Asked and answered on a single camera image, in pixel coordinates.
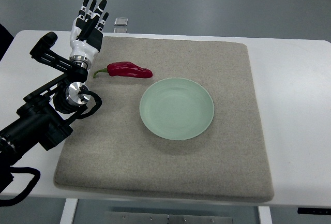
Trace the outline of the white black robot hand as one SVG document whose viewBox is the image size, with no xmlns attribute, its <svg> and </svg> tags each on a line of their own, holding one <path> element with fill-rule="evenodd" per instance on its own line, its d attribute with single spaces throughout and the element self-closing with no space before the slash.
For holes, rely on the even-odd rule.
<svg viewBox="0 0 331 224">
<path fill-rule="evenodd" d="M 73 21 L 69 60 L 87 70 L 101 50 L 103 29 L 109 16 L 105 12 L 106 0 L 84 0 L 78 16 Z"/>
</svg>

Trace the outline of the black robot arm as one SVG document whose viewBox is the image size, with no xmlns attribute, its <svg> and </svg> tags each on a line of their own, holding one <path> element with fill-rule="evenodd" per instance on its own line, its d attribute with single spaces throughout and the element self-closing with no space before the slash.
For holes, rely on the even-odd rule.
<svg viewBox="0 0 331 224">
<path fill-rule="evenodd" d="M 101 98 L 84 82 L 86 66 L 71 62 L 51 50 L 57 35 L 49 32 L 39 39 L 30 54 L 36 61 L 62 72 L 54 80 L 24 97 L 18 108 L 19 118 L 1 130 L 1 191 L 14 180 L 15 174 L 33 177 L 17 196 L 1 200 L 1 206 L 23 201 L 37 185 L 40 171 L 31 167 L 15 167 L 31 148 L 40 144 L 46 151 L 56 147 L 73 132 L 71 124 L 93 115 L 102 105 Z"/>
</svg>

